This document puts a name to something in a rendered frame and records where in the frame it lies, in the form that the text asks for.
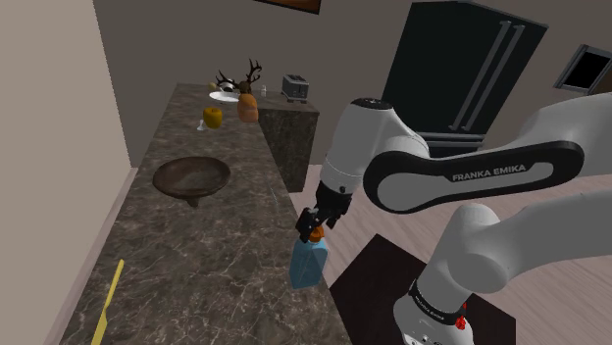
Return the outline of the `dark window with grey frame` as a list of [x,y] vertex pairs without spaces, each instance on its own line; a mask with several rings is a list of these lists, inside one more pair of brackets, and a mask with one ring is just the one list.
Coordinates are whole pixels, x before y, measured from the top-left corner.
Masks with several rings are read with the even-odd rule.
[[612,52],[581,44],[553,87],[591,95],[611,68]]

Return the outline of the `blue bottle with orange cap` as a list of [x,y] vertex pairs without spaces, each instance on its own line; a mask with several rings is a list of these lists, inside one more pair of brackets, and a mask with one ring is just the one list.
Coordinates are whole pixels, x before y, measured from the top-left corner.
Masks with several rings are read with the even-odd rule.
[[317,285],[322,276],[328,256],[324,228],[317,226],[306,242],[298,238],[293,246],[289,278],[293,289]]

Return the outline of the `brown deer antler figure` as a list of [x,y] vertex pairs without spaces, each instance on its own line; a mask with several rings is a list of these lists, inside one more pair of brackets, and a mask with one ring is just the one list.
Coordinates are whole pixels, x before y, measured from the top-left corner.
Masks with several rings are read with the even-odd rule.
[[252,61],[249,60],[250,70],[249,73],[245,75],[245,80],[236,82],[233,79],[227,78],[224,74],[219,71],[219,75],[216,77],[216,84],[218,85],[222,81],[230,81],[236,86],[236,90],[240,94],[241,93],[252,93],[252,84],[259,80],[261,77],[262,66],[259,64],[257,60]]

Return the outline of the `dark brown bowl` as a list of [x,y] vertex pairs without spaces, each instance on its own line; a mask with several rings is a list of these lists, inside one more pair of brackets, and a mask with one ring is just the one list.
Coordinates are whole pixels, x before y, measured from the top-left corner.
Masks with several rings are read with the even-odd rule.
[[161,193],[197,208],[201,198],[221,190],[230,180],[230,167],[212,157],[183,157],[164,163],[152,184]]

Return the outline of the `orange brown bread loaf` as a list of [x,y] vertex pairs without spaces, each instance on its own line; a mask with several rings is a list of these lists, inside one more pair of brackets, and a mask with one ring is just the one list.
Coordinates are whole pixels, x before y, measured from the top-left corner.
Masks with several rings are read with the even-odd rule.
[[237,102],[239,119],[244,123],[258,122],[259,112],[255,97],[250,93],[241,93]]

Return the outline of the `grey toaster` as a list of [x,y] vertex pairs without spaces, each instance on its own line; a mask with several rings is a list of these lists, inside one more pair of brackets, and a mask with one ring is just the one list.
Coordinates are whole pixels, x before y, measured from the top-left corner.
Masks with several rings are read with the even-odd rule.
[[282,79],[281,93],[288,103],[307,103],[309,82],[299,74],[285,74]]

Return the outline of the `yellow spatula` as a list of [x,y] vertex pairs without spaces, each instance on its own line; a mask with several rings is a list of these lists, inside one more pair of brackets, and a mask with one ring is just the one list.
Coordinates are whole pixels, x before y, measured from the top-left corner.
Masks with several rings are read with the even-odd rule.
[[118,282],[120,280],[121,273],[122,273],[123,268],[124,268],[124,265],[125,265],[125,261],[123,259],[120,259],[119,262],[118,262],[117,268],[115,270],[113,279],[111,281],[111,284],[110,284],[110,287],[109,287],[109,290],[108,290],[108,294],[106,296],[106,300],[105,300],[105,303],[103,305],[103,308],[102,308],[102,311],[101,311],[101,314],[100,314],[100,318],[99,318],[98,323],[96,325],[96,329],[94,331],[94,334],[93,334],[93,337],[92,337],[90,345],[101,345],[101,343],[102,343],[102,339],[104,337],[104,333],[105,333],[105,330],[106,330],[107,325],[108,325],[107,309],[109,308],[109,306],[110,306],[110,304],[112,302],[112,298],[113,298],[114,293],[116,291]]

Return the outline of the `dark robot stand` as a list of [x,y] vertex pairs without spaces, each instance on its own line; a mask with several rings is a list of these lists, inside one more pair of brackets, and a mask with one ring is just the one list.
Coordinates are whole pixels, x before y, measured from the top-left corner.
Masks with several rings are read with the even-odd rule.
[[[405,345],[392,308],[424,267],[379,234],[369,241],[330,287],[353,345]],[[516,320],[476,294],[466,319],[475,345],[517,345]]]

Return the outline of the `yellow cup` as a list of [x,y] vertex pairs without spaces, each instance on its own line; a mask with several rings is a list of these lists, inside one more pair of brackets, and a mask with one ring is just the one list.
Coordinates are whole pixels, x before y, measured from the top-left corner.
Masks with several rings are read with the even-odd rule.
[[223,112],[219,108],[208,107],[203,110],[202,118],[207,127],[217,129],[223,123]]

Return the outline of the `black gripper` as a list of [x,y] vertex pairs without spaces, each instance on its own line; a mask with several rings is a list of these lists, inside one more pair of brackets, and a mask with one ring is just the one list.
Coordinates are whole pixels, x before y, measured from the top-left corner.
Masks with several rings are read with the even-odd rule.
[[319,241],[324,237],[322,224],[334,228],[339,219],[344,216],[352,201],[352,195],[345,193],[345,187],[339,191],[327,187],[322,181],[316,191],[315,208],[305,208],[296,222],[295,228],[299,232],[301,241]]

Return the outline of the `black refrigerator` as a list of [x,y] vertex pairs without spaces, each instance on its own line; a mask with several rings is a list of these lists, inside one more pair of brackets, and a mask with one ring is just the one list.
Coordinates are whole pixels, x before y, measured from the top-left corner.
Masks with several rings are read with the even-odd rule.
[[475,152],[546,31],[473,1],[415,2],[382,98],[432,157]]

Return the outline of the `dark framed wall picture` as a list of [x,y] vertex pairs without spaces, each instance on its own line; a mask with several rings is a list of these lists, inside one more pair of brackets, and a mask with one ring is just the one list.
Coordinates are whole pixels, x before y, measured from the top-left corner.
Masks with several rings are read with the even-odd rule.
[[301,11],[309,14],[319,15],[322,0],[255,0],[274,6],[280,6],[291,10]]

